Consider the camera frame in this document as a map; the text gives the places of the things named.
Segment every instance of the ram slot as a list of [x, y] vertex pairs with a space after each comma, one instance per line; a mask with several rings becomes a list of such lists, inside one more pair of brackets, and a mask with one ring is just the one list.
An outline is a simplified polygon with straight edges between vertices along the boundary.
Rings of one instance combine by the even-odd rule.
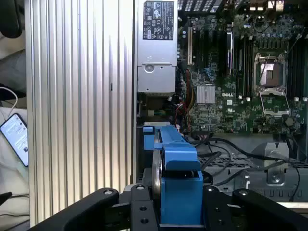
[[[289, 42], [289, 48], [293, 46], [296, 38]], [[303, 97], [304, 73], [305, 73], [305, 40], [299, 39], [289, 52], [287, 98]]]

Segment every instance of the screw hole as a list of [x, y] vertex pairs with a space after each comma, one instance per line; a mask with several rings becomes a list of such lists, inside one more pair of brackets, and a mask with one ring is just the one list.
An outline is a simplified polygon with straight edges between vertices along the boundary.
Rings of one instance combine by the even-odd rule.
[[147, 224], [147, 223], [149, 223], [149, 220], [147, 218], [143, 218], [143, 219], [140, 220], [140, 222], [142, 224]]

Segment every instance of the wire bundle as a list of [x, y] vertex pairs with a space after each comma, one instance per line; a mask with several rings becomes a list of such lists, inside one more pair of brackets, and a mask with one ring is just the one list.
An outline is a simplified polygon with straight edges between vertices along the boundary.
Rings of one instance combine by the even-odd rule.
[[214, 142], [224, 142], [226, 144], [228, 144], [229, 146], [233, 147], [234, 149], [236, 149], [237, 151], [239, 151], [240, 153], [246, 155], [247, 157], [250, 157], [250, 158], [254, 158], [254, 159], [260, 159], [260, 160], [271, 160], [271, 161], [276, 161], [275, 163], [267, 166], [267, 167], [250, 167], [250, 168], [244, 168], [244, 169], [241, 169], [239, 171], [237, 171], [236, 173], [234, 173], [232, 176], [230, 176], [229, 178], [225, 179], [224, 181], [222, 182], [219, 182], [219, 183], [216, 183], [215, 185], [216, 186], [220, 186], [220, 185], [223, 185], [223, 184], [226, 184], [228, 182], [230, 182], [232, 179], [234, 179], [235, 177], [239, 176], [242, 172], [244, 171], [247, 171], [247, 172], [256, 172], [256, 171], [266, 171], [270, 168], [273, 168], [273, 167], [277, 167], [277, 166], [280, 166], [282, 164], [285, 164], [285, 163], [288, 163], [290, 164], [297, 172], [297, 175], [298, 175], [298, 180], [297, 180], [297, 185], [296, 185], [296, 188], [292, 194], [292, 196], [290, 197], [290, 202], [292, 202], [294, 200], [294, 197], [298, 191], [298, 187], [299, 187], [299, 184], [300, 184], [300, 173], [297, 169], [297, 167], [294, 165], [294, 163], [291, 162], [291, 160], [289, 158], [286, 158], [286, 159], [282, 159], [282, 158], [275, 158], [275, 157], [268, 157], [268, 156], [260, 156], [260, 155], [255, 155], [255, 154], [252, 154], [252, 153], [248, 153], [246, 151], [244, 151], [243, 149], [239, 148], [238, 146], [236, 146], [234, 143], [230, 142], [229, 140], [226, 140], [226, 139], [223, 139], [223, 138], [213, 138], [213, 137], [210, 137], [207, 138], [207, 139], [204, 139], [204, 140], [201, 140], [201, 141], [189, 141], [187, 139], [187, 137], [185, 138], [185, 140], [193, 145], [195, 145], [195, 147], [201, 145], [201, 144], [205, 144], [205, 145], [208, 145], [210, 151], [211, 151], [211, 158], [209, 160], [207, 160], [207, 162], [201, 167], [202, 170], [205, 170], [205, 168], [213, 161], [215, 160], [216, 158], [218, 158], [220, 155], [212, 152], [212, 149], [211, 149], [211, 146], [213, 147], [217, 147], [217, 148], [220, 148], [220, 149], [223, 149], [224, 151], [226, 151], [228, 153], [228, 156], [229, 156], [229, 161], [227, 162], [227, 164], [223, 167], [222, 170], [220, 170], [219, 172], [215, 173], [213, 175], [214, 176], [217, 176], [218, 174], [220, 174], [221, 172], [223, 172], [227, 167], [228, 165], [230, 164], [231, 162], [231, 154], [230, 152], [223, 148], [223, 147], [220, 147], [220, 146], [217, 146], [217, 145], [213, 145], [213, 144], [210, 144], [210, 142], [214, 141]]

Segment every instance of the pcie slot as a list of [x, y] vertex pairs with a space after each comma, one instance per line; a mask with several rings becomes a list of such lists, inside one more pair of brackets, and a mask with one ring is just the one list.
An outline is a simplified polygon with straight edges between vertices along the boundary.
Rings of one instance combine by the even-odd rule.
[[[296, 42], [293, 38], [289, 42], [291, 47]], [[287, 80], [287, 98], [303, 97], [304, 74], [305, 74], [305, 40], [299, 39], [292, 50], [289, 52], [288, 80]]]
[[187, 49], [187, 64], [192, 65], [193, 64], [193, 28], [189, 27], [188, 28], [188, 49]]

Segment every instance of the smartphone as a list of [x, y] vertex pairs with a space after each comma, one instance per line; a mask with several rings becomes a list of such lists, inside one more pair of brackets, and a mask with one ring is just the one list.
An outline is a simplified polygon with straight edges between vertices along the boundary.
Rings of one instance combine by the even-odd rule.
[[28, 129], [20, 115], [13, 114], [0, 130], [24, 166], [28, 167]]

